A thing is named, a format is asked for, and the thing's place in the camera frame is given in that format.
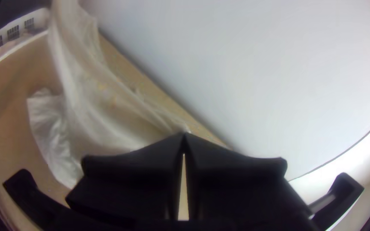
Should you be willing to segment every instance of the beige surface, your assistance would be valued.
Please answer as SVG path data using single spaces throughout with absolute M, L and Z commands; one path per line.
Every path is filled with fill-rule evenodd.
M 188 121 L 194 134 L 220 143 L 102 37 L 101 45 L 111 70 L 123 76 L 127 84 Z M 64 198 L 69 191 L 54 179 L 30 131 L 26 98 L 42 87 L 55 94 L 61 92 L 46 36 L 0 62 L 0 209 L 8 222 L 21 231 L 38 229 L 6 193 L 2 186 L 5 180 L 25 168 L 40 190 L 56 201 L 66 205 Z

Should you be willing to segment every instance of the white container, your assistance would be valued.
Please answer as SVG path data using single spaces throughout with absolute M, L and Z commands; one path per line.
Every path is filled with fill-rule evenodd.
M 19 38 L 27 30 L 47 28 L 49 15 L 47 8 L 41 8 L 8 23 L 0 29 L 0 46 Z

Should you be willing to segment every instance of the white plastic bag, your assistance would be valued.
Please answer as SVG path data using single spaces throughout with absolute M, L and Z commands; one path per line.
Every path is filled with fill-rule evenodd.
M 63 96 L 40 92 L 28 107 L 42 155 L 65 186 L 72 188 L 82 176 L 79 163 L 86 154 L 126 153 L 187 130 L 110 71 L 96 21 L 78 0 L 53 1 L 48 41 Z

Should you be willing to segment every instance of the black plastic part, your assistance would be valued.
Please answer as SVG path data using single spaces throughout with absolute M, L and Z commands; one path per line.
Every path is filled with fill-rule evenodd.
M 14 202 L 44 231 L 126 231 L 78 214 L 46 196 L 25 169 L 3 185 Z
M 25 169 L 3 185 L 15 203 L 42 229 L 48 228 L 58 213 L 66 208 L 40 192 L 31 173 Z
M 321 230 L 328 229 L 355 203 L 363 190 L 364 188 L 348 174 L 339 174 L 328 192 L 328 195 L 334 196 L 334 200 L 316 212 L 312 221 Z
M 247 157 L 191 134 L 185 137 L 190 219 L 232 219 L 238 226 L 265 227 L 312 215 L 283 177 L 284 159 Z M 312 226 L 306 223 L 303 230 Z
M 183 134 L 129 154 L 87 156 L 85 176 L 67 195 L 70 208 L 133 228 L 137 219 L 177 220 Z
M 189 221 L 177 221 L 182 154 Z M 38 190 L 20 170 L 4 183 L 18 206 L 45 231 L 316 231 L 330 227 L 363 187 L 340 174 L 335 199 L 316 212 L 283 175 L 286 161 L 243 156 L 191 134 L 112 157 L 86 157 L 85 176 L 67 196 L 71 210 Z

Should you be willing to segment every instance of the translucent plastic wrap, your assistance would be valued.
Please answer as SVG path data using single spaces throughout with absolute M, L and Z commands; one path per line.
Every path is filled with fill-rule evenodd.
M 28 100 L 31 128 L 56 179 L 72 188 L 87 154 L 115 155 L 187 130 L 108 68 L 98 28 L 77 0 L 54 0 L 48 41 L 63 95 Z

